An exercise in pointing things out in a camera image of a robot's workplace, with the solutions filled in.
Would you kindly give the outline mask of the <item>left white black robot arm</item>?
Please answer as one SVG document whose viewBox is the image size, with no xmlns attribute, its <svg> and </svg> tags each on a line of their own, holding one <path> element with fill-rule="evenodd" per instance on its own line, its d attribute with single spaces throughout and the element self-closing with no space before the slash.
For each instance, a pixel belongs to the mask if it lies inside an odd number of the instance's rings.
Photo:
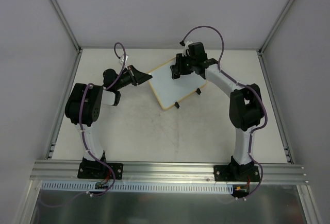
<svg viewBox="0 0 330 224">
<path fill-rule="evenodd" d="M 117 106 L 120 89 L 138 86 L 152 79 L 152 75 L 137 70 L 133 65 L 117 74 L 113 69 L 103 72 L 103 85 L 77 83 L 65 106 L 65 116 L 75 125 L 85 149 L 81 162 L 82 172 L 90 171 L 95 177 L 107 174 L 105 151 L 97 137 L 96 122 L 102 105 Z"/>
</svg>

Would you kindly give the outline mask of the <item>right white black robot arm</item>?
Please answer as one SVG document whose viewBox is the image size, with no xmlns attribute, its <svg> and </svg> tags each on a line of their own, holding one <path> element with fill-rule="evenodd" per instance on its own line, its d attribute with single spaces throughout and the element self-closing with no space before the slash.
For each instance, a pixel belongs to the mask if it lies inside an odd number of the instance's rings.
<svg viewBox="0 0 330 224">
<path fill-rule="evenodd" d="M 173 79 L 195 73 L 215 84 L 229 97 L 229 119 L 236 129 L 234 153 L 226 166 L 213 168 L 214 179 L 233 182 L 257 182 L 263 177 L 263 168 L 252 155 L 253 134 L 265 127 L 266 109 L 257 84 L 239 83 L 219 67 L 219 61 L 208 58 L 201 42 L 181 41 L 184 50 L 176 55 L 170 67 Z"/>
</svg>

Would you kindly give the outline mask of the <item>yellow framed whiteboard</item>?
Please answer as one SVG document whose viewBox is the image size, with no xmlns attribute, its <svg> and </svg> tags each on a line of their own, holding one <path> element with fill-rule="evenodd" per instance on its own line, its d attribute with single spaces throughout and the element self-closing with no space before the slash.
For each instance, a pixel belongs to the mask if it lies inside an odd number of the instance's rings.
<svg viewBox="0 0 330 224">
<path fill-rule="evenodd" d="M 173 107 L 175 102 L 179 103 L 189 95 L 196 93 L 197 88 L 201 89 L 207 83 L 205 79 L 195 73 L 172 79 L 170 66 L 173 64 L 175 64 L 174 58 L 149 72 L 153 76 L 148 81 L 149 85 L 163 110 Z"/>
</svg>

